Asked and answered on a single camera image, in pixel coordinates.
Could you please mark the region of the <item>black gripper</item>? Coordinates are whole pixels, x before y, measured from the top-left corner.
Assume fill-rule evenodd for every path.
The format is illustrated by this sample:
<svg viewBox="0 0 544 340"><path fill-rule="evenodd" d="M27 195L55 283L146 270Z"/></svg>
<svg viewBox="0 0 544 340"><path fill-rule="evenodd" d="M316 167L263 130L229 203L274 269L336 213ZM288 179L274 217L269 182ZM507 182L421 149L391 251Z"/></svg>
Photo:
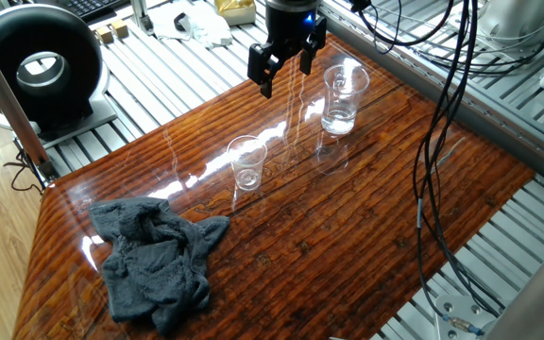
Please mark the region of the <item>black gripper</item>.
<svg viewBox="0 0 544 340"><path fill-rule="evenodd" d="M315 19L318 0L266 0L267 43L249 47L247 76L270 98L273 79L285 62L281 48L302 46L300 71L309 75L318 50L326 44L327 19Z"/></svg>

